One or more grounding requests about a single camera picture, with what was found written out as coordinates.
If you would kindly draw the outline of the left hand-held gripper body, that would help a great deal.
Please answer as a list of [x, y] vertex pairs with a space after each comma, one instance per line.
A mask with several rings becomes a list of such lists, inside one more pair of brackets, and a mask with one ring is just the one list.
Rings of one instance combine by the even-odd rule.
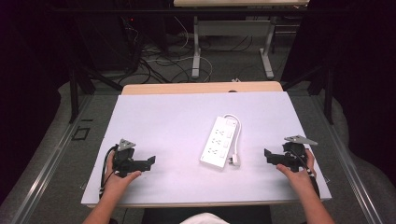
[[119, 177], [125, 177], [136, 170], [134, 167], [135, 143], [121, 139], [113, 156], [113, 171]]

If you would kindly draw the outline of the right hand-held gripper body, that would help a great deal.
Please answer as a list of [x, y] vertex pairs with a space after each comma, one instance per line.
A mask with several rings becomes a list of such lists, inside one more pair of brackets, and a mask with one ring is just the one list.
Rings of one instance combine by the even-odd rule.
[[285, 140], [283, 148], [288, 161], [286, 166], [294, 173], [298, 172], [300, 168], [307, 169], [307, 154], [304, 144], [317, 146], [318, 143], [301, 135], [285, 137]]

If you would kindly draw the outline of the person's right hand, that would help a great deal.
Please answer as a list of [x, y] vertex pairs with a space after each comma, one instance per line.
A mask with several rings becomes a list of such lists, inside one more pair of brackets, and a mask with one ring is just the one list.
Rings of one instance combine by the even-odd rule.
[[314, 170], [314, 162], [315, 158], [309, 149], [305, 150], [307, 155], [307, 167], [308, 169], [304, 169], [298, 173], [292, 172], [289, 168], [284, 166], [283, 164], [278, 164], [276, 169], [281, 172], [290, 182], [292, 188], [296, 191], [298, 190], [306, 190], [312, 189], [312, 177], [316, 177], [316, 171]]

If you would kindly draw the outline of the person's left hand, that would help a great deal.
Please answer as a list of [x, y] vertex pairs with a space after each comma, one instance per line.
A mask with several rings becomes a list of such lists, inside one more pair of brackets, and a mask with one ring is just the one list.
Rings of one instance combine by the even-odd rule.
[[127, 187], [139, 176], [142, 175], [141, 171], [134, 171], [126, 177], [119, 177], [113, 171], [113, 158], [114, 152], [111, 152], [106, 162], [104, 194], [120, 194], [127, 189]]

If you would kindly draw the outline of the white power strip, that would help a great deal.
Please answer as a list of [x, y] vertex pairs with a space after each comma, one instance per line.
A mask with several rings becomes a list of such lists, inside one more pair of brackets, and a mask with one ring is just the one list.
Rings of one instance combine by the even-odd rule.
[[238, 127], [238, 121], [229, 117], [217, 117], [207, 138], [200, 162], [223, 169]]

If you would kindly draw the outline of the person's dark lap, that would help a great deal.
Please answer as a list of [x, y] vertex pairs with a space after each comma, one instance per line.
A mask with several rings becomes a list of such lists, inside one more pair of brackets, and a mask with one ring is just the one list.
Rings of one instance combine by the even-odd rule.
[[272, 224], [270, 207], [266, 205], [150, 208], [145, 210], [142, 224], [179, 224], [202, 213], [214, 214], [229, 224]]

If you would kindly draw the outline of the black metal stand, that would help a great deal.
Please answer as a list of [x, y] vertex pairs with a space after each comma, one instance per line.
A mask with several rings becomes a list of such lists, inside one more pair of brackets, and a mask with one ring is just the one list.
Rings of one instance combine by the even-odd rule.
[[69, 122], [73, 123], [79, 114], [78, 90], [82, 90], [85, 94], [92, 95], [96, 88], [92, 83], [92, 79], [97, 79], [116, 91], [121, 91], [123, 87], [101, 75], [99, 72], [85, 65], [72, 65], [69, 68], [69, 84], [70, 84], [70, 100], [71, 100], [71, 117]]
[[324, 104], [323, 114], [327, 121], [333, 125], [332, 119], [332, 94], [333, 94], [333, 80], [334, 68], [329, 65], [318, 65], [308, 70], [305, 73], [297, 76], [294, 80], [286, 82], [282, 85], [284, 91], [294, 87], [300, 82], [312, 78], [313, 81], [308, 86], [308, 93], [310, 95], [318, 95], [321, 90], [324, 90]]

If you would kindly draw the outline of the person's white shirt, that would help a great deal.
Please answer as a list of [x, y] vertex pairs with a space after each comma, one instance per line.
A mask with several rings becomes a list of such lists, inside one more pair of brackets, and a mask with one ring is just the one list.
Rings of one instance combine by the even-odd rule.
[[214, 214], [202, 213], [202, 214], [194, 215], [192, 217], [188, 217], [179, 224], [229, 224], [229, 223]]

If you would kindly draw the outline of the white desk with metal legs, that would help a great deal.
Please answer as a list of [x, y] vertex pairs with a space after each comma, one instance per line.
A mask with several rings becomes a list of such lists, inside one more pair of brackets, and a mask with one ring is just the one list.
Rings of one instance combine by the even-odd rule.
[[[175, 7], [182, 9], [214, 9], [219, 12], [221, 9], [298, 9], [306, 6], [310, 0], [174, 0]], [[264, 47], [260, 49], [264, 74], [267, 78], [273, 79], [274, 72], [270, 63], [268, 52], [272, 43], [276, 28], [276, 16], [267, 16], [266, 20], [243, 19], [225, 20], [216, 17], [215, 19], [204, 19], [202, 16], [193, 17], [193, 42], [194, 55], [192, 61], [191, 77], [198, 78], [200, 75], [201, 48], [199, 37], [204, 35], [216, 36], [264, 36]]]

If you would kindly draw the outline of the black floor hatch frame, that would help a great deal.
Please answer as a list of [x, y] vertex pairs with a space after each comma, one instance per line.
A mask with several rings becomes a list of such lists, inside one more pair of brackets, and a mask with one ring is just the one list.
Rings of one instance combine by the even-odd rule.
[[75, 132], [72, 134], [73, 141], [84, 141], [90, 132], [90, 128], [88, 127], [80, 127], [78, 126]]

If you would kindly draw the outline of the aluminium floor rail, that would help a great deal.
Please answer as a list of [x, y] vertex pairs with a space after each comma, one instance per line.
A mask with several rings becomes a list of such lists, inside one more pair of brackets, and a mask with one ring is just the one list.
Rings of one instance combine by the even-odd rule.
[[[85, 96], [78, 118], [70, 123], [61, 103], [35, 155], [7, 198], [1, 224], [80, 224], [90, 209], [81, 203], [97, 152], [94, 96]], [[88, 127], [84, 141], [73, 141], [77, 127]]]
[[355, 198], [357, 199], [368, 224], [383, 224], [383, 220], [375, 209], [373, 201], [357, 172], [357, 167], [350, 157], [347, 147], [342, 142], [334, 126], [331, 125], [325, 117], [323, 112], [324, 105], [321, 103], [320, 98], [318, 96], [312, 96], [311, 100], [318, 111], [322, 123], [328, 130], [332, 142], [335, 144], [335, 154], [341, 163], [348, 183], [353, 190]]

